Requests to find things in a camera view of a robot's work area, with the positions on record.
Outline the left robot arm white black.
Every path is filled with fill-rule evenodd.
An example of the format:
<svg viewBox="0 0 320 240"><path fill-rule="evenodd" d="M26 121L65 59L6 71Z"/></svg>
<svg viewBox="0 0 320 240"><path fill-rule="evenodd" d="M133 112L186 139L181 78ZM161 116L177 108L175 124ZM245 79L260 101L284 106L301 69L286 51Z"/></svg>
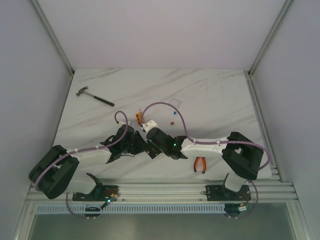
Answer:
<svg viewBox="0 0 320 240"><path fill-rule="evenodd" d="M84 194L90 201L102 196L102 184L85 168L109 164L124 155L132 157L152 152L151 142L144 140L133 127L121 125L96 147L69 151L61 145L53 146L30 171L28 178L37 191L52 200L63 193Z"/></svg>

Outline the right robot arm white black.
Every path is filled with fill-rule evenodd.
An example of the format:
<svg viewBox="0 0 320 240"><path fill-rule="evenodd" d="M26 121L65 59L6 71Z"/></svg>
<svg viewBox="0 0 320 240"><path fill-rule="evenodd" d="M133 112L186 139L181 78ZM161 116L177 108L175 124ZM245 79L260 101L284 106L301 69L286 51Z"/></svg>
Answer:
<svg viewBox="0 0 320 240"><path fill-rule="evenodd" d="M226 175L221 193L234 199L247 181L256 180L268 162L261 164L262 146L250 141L239 132L217 140L190 140L185 135L171 137L158 127L146 131L146 139L167 157L178 159L223 159L231 171Z"/></svg>

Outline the black fuse box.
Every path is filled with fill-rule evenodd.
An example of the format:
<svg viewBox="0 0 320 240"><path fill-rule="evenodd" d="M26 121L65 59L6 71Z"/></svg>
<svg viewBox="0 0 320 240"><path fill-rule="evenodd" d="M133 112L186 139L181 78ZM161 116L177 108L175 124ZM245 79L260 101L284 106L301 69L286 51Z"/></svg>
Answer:
<svg viewBox="0 0 320 240"><path fill-rule="evenodd" d="M151 159L154 159L155 157L157 157L159 154L162 153L158 148L156 148L154 146L148 147L146 152Z"/></svg>

